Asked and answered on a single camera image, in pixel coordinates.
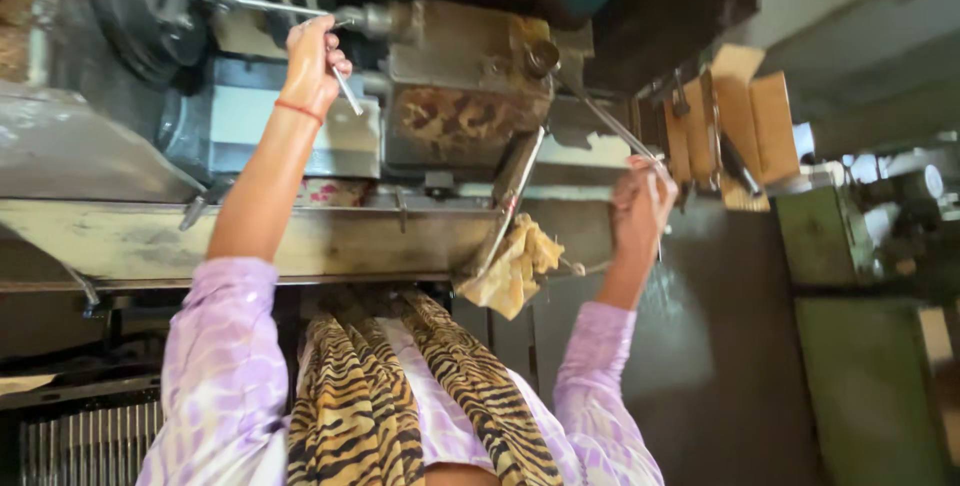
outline metal grille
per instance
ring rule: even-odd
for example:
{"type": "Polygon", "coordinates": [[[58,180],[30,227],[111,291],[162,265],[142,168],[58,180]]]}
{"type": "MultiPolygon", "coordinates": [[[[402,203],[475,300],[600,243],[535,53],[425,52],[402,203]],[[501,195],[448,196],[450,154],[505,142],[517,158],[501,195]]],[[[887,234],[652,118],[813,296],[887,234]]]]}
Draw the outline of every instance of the metal grille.
{"type": "Polygon", "coordinates": [[[163,425],[159,402],[20,423],[20,484],[134,484],[163,425]]]}

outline lavender printed top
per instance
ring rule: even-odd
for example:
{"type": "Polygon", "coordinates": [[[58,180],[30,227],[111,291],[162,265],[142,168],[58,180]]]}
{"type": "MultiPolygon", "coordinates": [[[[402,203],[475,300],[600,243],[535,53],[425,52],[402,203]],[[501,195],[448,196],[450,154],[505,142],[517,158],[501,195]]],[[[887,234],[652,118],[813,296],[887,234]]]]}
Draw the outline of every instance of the lavender printed top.
{"type": "MultiPolygon", "coordinates": [[[[270,264],[246,257],[214,259],[194,271],[163,357],[167,421],[137,484],[286,483],[287,369],[270,315],[277,277],[270,264]]],[[[510,372],[564,484],[664,483],[620,395],[635,320],[635,312],[599,302],[581,307],[558,372],[555,414],[510,372]]],[[[378,321],[416,397],[424,465],[492,470],[467,415],[434,379],[403,324],[378,321]]]]}

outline tiger print scarf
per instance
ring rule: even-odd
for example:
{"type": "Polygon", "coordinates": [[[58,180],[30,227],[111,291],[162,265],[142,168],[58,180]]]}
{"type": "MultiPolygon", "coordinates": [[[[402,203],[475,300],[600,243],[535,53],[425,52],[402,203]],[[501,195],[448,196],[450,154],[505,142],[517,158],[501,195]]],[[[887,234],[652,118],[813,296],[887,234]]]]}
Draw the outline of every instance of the tiger print scarf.
{"type": "Polygon", "coordinates": [[[425,484],[417,402],[372,317],[384,310],[413,335],[434,378],[472,422],[504,486],[562,484],[507,369],[437,302],[413,289],[347,288],[326,302],[329,311],[307,330],[313,350],[290,422],[288,484],[425,484]]]}

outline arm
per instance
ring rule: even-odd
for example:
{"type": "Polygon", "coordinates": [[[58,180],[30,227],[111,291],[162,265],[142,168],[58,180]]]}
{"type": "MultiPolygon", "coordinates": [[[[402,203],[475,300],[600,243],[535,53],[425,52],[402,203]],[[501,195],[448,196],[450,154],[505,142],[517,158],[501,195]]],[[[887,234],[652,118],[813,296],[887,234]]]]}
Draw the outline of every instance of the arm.
{"type": "Polygon", "coordinates": [[[306,113],[280,106],[273,109],[256,151],[223,201],[207,259],[273,262],[322,125],[315,117],[327,116],[339,91],[336,78],[327,70],[336,67],[345,76],[353,70],[344,52],[335,49],[337,36],[327,33],[332,27],[333,17],[326,16],[290,30],[290,66],[279,100],[306,113]]]}
{"type": "Polygon", "coordinates": [[[677,186],[660,168],[634,162],[617,186],[616,252],[594,301],[580,308],[554,389],[556,416],[591,484],[663,484],[657,462],[627,412],[620,378],[637,303],[653,267],[677,186]]]}
{"type": "Polygon", "coordinates": [[[332,18],[291,30],[290,66],[256,152],[223,202],[190,294],[170,321],[162,430],[139,484],[274,483],[286,477],[287,369],[272,317],[271,266],[306,159],[337,96],[327,67],[351,64],[326,34],[332,18]]]}

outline woman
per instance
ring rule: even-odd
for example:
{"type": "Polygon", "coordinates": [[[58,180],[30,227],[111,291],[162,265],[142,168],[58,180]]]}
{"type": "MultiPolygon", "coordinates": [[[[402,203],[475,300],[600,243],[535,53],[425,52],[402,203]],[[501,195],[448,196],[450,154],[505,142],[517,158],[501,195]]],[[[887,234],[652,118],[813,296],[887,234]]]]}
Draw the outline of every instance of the woman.
{"type": "Polygon", "coordinates": [[[624,408],[634,309],[676,186],[641,163],[614,195],[616,254],[580,310],[556,415],[483,345],[413,290],[357,290],[323,304],[301,357],[296,405],[271,319],[271,266],[306,159],[353,66],[331,17],[294,27],[290,66],[256,152],[223,203],[162,374],[167,421],[141,484],[661,484],[624,408]]]}

